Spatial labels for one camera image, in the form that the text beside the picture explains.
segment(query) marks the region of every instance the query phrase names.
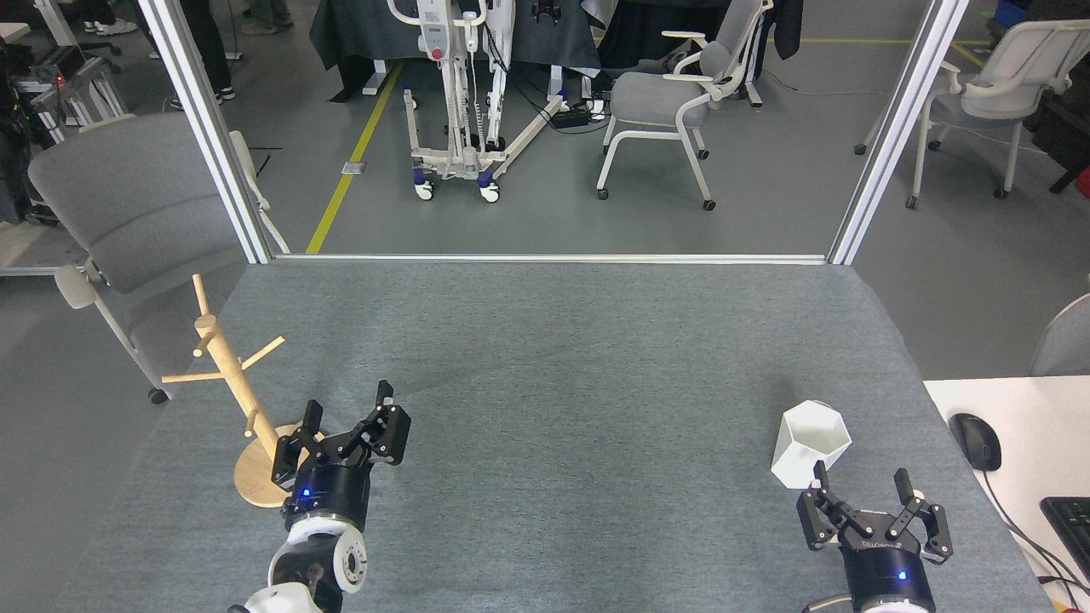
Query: white desk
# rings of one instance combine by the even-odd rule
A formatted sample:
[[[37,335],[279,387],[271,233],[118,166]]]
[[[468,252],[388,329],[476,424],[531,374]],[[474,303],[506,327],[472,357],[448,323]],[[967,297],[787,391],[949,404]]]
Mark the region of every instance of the white desk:
[[[25,23],[0,22],[0,38],[4,43],[14,43],[31,32],[31,26]]]
[[[995,429],[1003,454],[1000,469],[989,473],[995,495],[1027,536],[1059,556],[1086,582],[1088,577],[1081,576],[1039,504],[1045,496],[1090,496],[1090,376],[928,381],[924,385],[943,419],[966,412]],[[984,486],[983,474],[976,476]],[[1015,540],[1034,572],[1055,574],[1021,539]],[[1058,582],[1045,591],[1054,601],[1067,600]],[[1080,609],[1090,610],[1090,597],[1075,587],[1071,592]]]

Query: caster wheel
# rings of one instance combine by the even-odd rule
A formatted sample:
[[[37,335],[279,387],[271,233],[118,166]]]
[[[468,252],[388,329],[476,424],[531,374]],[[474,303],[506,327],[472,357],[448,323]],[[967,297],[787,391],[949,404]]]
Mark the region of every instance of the caster wheel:
[[[167,398],[166,392],[159,389],[158,387],[153,387],[147,390],[147,399],[152,400],[153,405],[161,405],[166,402],[169,398]]]
[[[432,200],[433,195],[432,192],[435,189],[435,187],[431,183],[431,181],[424,183],[423,185],[413,185],[413,187],[416,188],[416,196],[420,200],[423,201]]]
[[[491,183],[487,188],[481,188],[481,196],[488,203],[499,201],[499,185]]]

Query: white cup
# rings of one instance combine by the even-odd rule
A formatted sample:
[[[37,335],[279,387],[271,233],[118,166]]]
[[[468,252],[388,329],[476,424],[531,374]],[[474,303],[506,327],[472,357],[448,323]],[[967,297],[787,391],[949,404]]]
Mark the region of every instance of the white cup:
[[[814,464],[825,468],[851,444],[844,417],[825,402],[807,400],[784,411],[772,456],[772,473],[791,490],[806,490],[814,478]]]

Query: table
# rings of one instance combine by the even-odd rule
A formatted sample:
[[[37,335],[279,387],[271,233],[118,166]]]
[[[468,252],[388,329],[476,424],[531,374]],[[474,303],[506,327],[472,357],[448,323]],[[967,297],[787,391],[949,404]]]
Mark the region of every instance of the table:
[[[839,553],[807,549],[799,492],[768,470],[807,398],[855,440],[838,495],[895,510],[905,467],[948,509],[942,611],[1052,610],[849,267],[280,260],[220,321],[240,354],[287,338],[247,371],[274,423],[316,398],[343,432],[384,377],[412,417],[403,464],[373,471],[346,612],[764,613],[843,592]],[[218,382],[171,400],[56,610],[207,613],[264,587],[286,533],[234,492],[238,413]]]
[[[1003,465],[989,480],[996,496],[1026,534],[1087,581],[1039,504],[1045,496],[1090,496],[1090,473],[1085,470],[1090,452],[1083,435],[1090,432],[1090,376],[929,381],[925,385],[944,419],[967,412],[995,429]],[[977,473],[977,480],[983,486],[982,473]],[[1028,545],[1024,553],[1040,576],[1055,574]],[[1053,585],[1047,591],[1054,600],[1066,601],[1062,587]],[[1073,592],[1082,609],[1090,608],[1086,594]]]

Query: cable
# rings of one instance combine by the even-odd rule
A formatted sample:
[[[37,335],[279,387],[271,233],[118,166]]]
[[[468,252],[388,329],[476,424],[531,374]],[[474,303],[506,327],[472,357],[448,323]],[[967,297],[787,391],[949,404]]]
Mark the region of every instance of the cable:
[[[1032,546],[1034,551],[1037,551],[1038,555],[1040,555],[1044,560],[1044,562],[1047,563],[1050,567],[1052,567],[1052,569],[1056,573],[1056,576],[1063,577],[1063,573],[1061,573],[1059,568],[1056,567],[1056,563],[1058,563],[1059,566],[1062,566],[1064,570],[1071,576],[1073,579],[1075,577],[1078,577],[1078,575],[1073,573],[1071,569],[1067,566],[1067,564],[1064,563],[1063,560],[1059,560],[1059,557],[1056,556],[1056,554],[1039,545],[1037,541],[1026,536],[1026,532],[1022,532],[1021,528],[1019,528],[1014,522],[1014,519],[1010,519],[1010,516],[1007,514],[1006,509],[1003,508],[1003,504],[1000,502],[998,496],[995,495],[995,490],[992,489],[992,482],[988,478],[988,471],[983,470],[981,472],[984,473],[984,485],[988,486],[988,493],[992,496],[992,502],[995,503],[995,508],[1000,509],[1000,514],[1003,515],[1007,528],[1015,534],[1018,534],[1024,541],[1029,543],[1029,545]],[[1080,588],[1085,589],[1081,582],[1079,581],[1073,581],[1073,582],[1077,584]],[[1077,606],[1078,602],[1075,600],[1075,594],[1071,592],[1071,587],[1067,582],[1064,582],[1064,591],[1067,592],[1067,598],[1070,599],[1071,606]]]
[[[867,92],[867,91],[861,91],[861,92],[803,92],[802,89],[799,89],[798,87],[795,87],[794,85],[788,85],[786,81],[784,81],[783,79],[776,76],[776,74],[773,73],[771,70],[764,71],[764,74],[767,74],[768,76],[773,77],[773,80],[775,80],[776,83],[779,83],[782,86],[790,89],[791,92],[795,92],[796,94],[802,94],[803,96],[850,96],[850,95],[856,95],[856,94],[867,94],[867,95],[871,95],[871,96],[887,96],[887,97],[889,96],[889,94],[886,93],[886,92]]]
[[[545,125],[548,125],[550,130],[553,130],[554,132],[557,132],[559,134],[590,134],[591,132],[597,132],[598,130],[602,130],[603,128],[606,127],[606,125],[598,125],[597,128],[595,128],[593,130],[583,130],[581,132],[564,132],[560,129],[558,129],[556,125],[553,125],[552,118],[549,117],[548,111],[545,110],[545,107],[542,107],[541,105],[538,105],[537,103],[535,103],[530,96],[526,95],[525,92],[522,91],[522,87],[519,87],[519,84],[516,83],[516,81],[513,79],[513,76],[516,76],[516,75],[512,75],[510,69],[507,67],[507,64],[504,63],[504,58],[502,58],[502,56],[499,52],[499,48],[496,46],[496,39],[493,37],[492,28],[488,27],[487,25],[485,25],[484,31],[488,35],[488,49],[493,52],[493,57],[495,58],[496,63],[499,64],[500,70],[502,70],[504,73],[507,74],[508,77],[511,77],[510,81],[509,81],[509,83],[514,86],[514,91],[518,92],[519,95],[521,95],[528,103],[530,103],[530,106],[532,106],[535,109],[537,109],[537,115],[540,115],[541,118],[545,120]],[[545,93],[540,87],[537,87],[536,85],[534,85],[534,83],[531,82],[529,79],[526,79],[526,83],[530,83],[530,85],[533,86],[538,92],[541,92],[543,94]]]
[[[1083,586],[1082,584],[1080,584],[1078,581],[1073,581],[1073,580],[1064,578],[1064,577],[1038,577],[1037,578],[1037,582],[1041,584],[1042,586],[1051,584],[1053,581],[1062,581],[1062,582],[1075,586],[1075,587],[1079,588],[1080,590],[1085,591],[1087,594],[1090,594],[1090,587]]]
[[[810,613],[811,611],[818,611],[819,609],[825,609],[826,606],[831,606],[833,604],[837,604],[840,602],[847,602],[849,600],[851,600],[850,593],[838,593],[836,596],[831,596],[826,599],[811,602],[810,604],[803,606],[800,613]]]

